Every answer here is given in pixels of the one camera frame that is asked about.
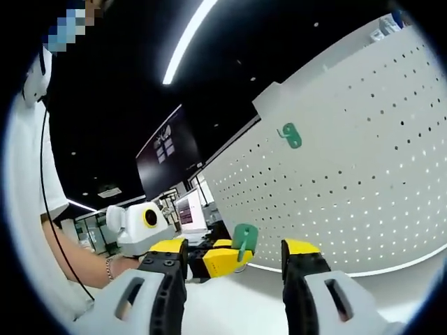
black ceiling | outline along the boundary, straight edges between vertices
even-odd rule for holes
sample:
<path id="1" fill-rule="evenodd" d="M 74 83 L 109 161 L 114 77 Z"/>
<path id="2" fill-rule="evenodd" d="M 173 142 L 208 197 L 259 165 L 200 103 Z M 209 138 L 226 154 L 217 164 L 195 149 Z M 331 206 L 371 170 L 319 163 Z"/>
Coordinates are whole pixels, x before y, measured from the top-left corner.
<path id="1" fill-rule="evenodd" d="M 50 129 L 67 197 L 100 209 L 142 195 L 135 155 L 180 103 L 206 160 L 256 115 L 251 102 L 271 82 L 387 13 L 371 2 L 217 1 L 163 86 L 201 0 L 115 0 L 53 61 Z M 111 186 L 123 193 L 97 196 Z"/>

display screen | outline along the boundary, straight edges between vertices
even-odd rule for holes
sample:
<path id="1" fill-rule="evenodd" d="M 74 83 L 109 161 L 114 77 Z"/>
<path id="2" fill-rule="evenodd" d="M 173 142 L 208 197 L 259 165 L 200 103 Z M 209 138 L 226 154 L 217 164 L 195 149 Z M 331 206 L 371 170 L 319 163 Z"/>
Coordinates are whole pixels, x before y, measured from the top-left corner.
<path id="1" fill-rule="evenodd" d="M 136 159 L 148 200 L 197 171 L 200 154 L 181 106 L 151 136 Z"/>
<path id="2" fill-rule="evenodd" d="M 182 225 L 182 232 L 200 232 L 207 230 L 197 189 L 188 192 L 176 201 L 175 206 Z"/>

white perforated wall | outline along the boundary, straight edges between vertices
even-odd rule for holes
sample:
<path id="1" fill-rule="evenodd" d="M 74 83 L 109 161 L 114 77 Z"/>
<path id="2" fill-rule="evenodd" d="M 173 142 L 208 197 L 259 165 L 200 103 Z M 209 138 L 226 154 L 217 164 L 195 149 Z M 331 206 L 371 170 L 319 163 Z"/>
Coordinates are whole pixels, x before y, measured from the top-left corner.
<path id="1" fill-rule="evenodd" d="M 230 230 L 259 228 L 254 264 L 279 269 L 284 237 L 357 274 L 446 245 L 447 85 L 413 28 L 281 90 L 275 111 L 204 170 Z M 277 132 L 288 122 L 298 149 Z"/>

green object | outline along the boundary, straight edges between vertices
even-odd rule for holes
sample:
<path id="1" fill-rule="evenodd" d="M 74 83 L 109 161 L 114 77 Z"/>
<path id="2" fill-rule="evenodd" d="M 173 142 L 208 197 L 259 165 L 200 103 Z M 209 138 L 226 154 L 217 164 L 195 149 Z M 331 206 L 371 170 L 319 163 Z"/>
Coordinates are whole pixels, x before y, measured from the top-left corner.
<path id="1" fill-rule="evenodd" d="M 302 146 L 301 136 L 296 130 L 295 125 L 291 122 L 289 122 L 288 124 L 284 124 L 284 126 L 282 127 L 282 134 L 278 129 L 277 132 L 281 138 L 285 138 L 287 140 L 288 145 L 292 149 L 298 149 Z"/>
<path id="2" fill-rule="evenodd" d="M 258 243 L 258 228 L 248 223 L 241 223 L 236 226 L 233 234 L 232 249 L 239 249 L 237 261 L 241 262 L 246 250 L 255 251 Z"/>

person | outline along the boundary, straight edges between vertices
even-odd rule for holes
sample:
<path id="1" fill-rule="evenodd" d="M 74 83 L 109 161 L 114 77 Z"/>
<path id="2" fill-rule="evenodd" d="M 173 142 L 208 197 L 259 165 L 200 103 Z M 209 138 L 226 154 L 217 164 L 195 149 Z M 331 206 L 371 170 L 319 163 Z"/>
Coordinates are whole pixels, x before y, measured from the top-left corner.
<path id="1" fill-rule="evenodd" d="M 75 16 L 83 16 L 85 24 L 92 25 L 98 10 L 104 5 L 102 0 L 86 1 L 85 9 L 76 10 Z M 3 185 L 3 191 L 6 208 L 9 209 L 7 221 L 10 232 L 27 278 L 50 312 L 69 328 L 69 323 L 89 308 L 91 300 L 78 284 L 73 283 L 75 276 L 57 239 L 80 281 L 93 288 L 103 288 L 126 269 L 138 267 L 139 262 L 125 257 L 107 260 L 90 253 L 71 241 L 59 228 L 54 226 L 53 231 L 50 222 L 50 218 L 55 219 L 67 208 L 68 200 L 54 166 L 49 115 L 42 97 L 51 76 L 50 51 L 63 51 L 64 43 L 74 42 L 73 34 L 82 33 L 76 26 L 73 10 L 67 10 L 65 22 L 63 29 L 57 27 L 56 34 L 48 37 L 46 48 L 40 50 L 32 63 L 23 88 L 11 106 L 3 176 L 7 183 Z M 41 168 L 48 213 L 43 201 Z"/>

